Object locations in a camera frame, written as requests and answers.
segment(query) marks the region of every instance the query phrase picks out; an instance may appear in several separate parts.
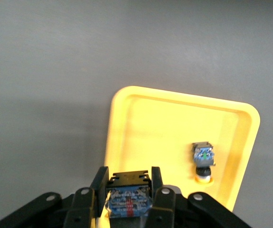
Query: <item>yellow plastic tray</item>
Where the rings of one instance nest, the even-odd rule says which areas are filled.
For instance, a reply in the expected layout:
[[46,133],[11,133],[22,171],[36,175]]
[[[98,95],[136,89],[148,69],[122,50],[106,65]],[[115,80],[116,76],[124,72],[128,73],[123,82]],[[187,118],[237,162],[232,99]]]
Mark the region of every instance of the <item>yellow plastic tray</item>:
[[[105,165],[110,175],[159,166],[185,197],[203,191],[232,211],[259,123],[249,104],[129,86],[112,101]],[[212,185],[195,181],[191,149],[201,141],[214,146]]]

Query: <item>yellow tray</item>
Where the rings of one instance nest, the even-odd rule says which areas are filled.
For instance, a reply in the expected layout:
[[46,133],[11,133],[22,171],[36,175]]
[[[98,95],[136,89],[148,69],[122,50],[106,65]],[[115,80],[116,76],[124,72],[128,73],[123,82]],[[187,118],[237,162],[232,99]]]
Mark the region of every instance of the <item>yellow tray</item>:
[[[159,166],[185,197],[203,191],[232,211],[259,123],[249,104],[129,86],[112,101],[105,165],[110,174]],[[212,185],[195,181],[191,149],[201,141],[214,146]]]

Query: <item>gray surface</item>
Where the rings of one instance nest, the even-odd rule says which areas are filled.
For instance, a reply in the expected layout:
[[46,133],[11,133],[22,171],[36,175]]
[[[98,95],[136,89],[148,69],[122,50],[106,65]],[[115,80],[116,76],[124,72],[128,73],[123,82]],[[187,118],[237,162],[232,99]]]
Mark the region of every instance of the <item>gray surface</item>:
[[111,98],[129,85],[255,106],[261,127],[234,212],[273,227],[273,4],[263,2],[0,1],[0,218],[90,184]]

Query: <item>red marking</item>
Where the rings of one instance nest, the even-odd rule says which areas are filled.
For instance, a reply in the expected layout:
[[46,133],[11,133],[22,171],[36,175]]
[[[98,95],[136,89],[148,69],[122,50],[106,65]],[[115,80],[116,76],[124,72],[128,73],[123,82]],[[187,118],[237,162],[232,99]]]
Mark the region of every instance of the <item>red marking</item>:
[[133,204],[131,197],[126,197],[127,217],[133,216]]

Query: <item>small electronic component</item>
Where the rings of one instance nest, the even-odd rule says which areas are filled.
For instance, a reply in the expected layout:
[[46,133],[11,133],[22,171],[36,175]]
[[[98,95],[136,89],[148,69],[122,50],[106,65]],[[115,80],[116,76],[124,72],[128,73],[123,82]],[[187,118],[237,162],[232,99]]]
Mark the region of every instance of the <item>small electronic component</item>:
[[151,180],[147,171],[114,173],[105,204],[109,219],[146,216],[152,207]]
[[213,146],[209,142],[195,142],[192,152],[196,163],[196,181],[199,183],[212,182],[210,166],[215,165]]

